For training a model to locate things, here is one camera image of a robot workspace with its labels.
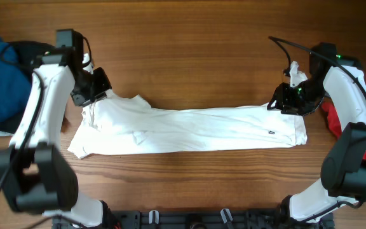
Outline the red t-shirt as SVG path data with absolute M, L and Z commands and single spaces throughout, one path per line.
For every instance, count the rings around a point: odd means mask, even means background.
M 342 134 L 341 122 L 339 121 L 335 106 L 331 102 L 322 102 L 321 109 L 327 114 L 328 129 L 335 135 L 337 139 L 340 138 Z M 363 156 L 363 159 L 366 161 L 366 152 Z

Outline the white t-shirt black print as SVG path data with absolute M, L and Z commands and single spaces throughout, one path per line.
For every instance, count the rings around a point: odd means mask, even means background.
M 291 148 L 306 144 L 301 116 L 260 106 L 167 110 L 141 96 L 105 99 L 83 108 L 68 150 L 79 159 L 92 154 L 138 155 L 181 151 Z

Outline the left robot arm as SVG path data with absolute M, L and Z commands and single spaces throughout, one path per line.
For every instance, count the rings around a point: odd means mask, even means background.
M 56 32 L 54 49 L 37 55 L 30 97 L 9 146 L 0 149 L 0 195 L 14 212 L 41 214 L 55 227 L 117 228 L 108 205 L 79 192 L 78 178 L 60 152 L 67 101 L 85 107 L 111 88 L 94 68 L 88 40 L 73 29 Z

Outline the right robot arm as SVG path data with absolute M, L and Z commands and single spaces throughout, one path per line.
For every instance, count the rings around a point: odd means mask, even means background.
M 311 77 L 296 82 L 291 67 L 284 70 L 290 83 L 281 83 L 268 110 L 306 116 L 329 96 L 341 125 L 341 135 L 325 157 L 320 178 L 304 191 L 289 195 L 278 205 L 279 226 L 321 226 L 334 211 L 366 203 L 366 85 L 360 61 L 339 55 L 332 43 L 309 48 Z

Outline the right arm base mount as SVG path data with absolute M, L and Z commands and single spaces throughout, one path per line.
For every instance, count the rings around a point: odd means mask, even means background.
M 324 229 L 320 223 L 301 223 L 290 217 L 290 198 L 286 196 L 280 204 L 277 205 L 274 212 L 274 229 Z

